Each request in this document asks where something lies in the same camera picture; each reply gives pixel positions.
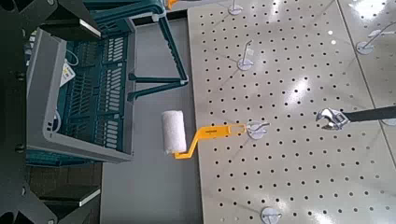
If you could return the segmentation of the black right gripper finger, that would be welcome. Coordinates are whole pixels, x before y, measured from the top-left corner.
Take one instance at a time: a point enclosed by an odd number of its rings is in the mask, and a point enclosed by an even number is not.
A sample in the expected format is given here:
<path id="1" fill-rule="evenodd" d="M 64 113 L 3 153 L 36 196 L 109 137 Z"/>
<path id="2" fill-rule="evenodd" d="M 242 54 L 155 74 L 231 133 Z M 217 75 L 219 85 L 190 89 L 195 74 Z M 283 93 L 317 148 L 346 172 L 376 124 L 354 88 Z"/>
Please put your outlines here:
<path id="1" fill-rule="evenodd" d="M 84 224 L 100 195 L 97 186 L 65 185 L 39 197 L 24 189 L 19 224 Z"/>
<path id="2" fill-rule="evenodd" d="M 101 38 L 97 23 L 82 0 L 18 0 L 22 27 L 36 28 L 66 41 Z"/>

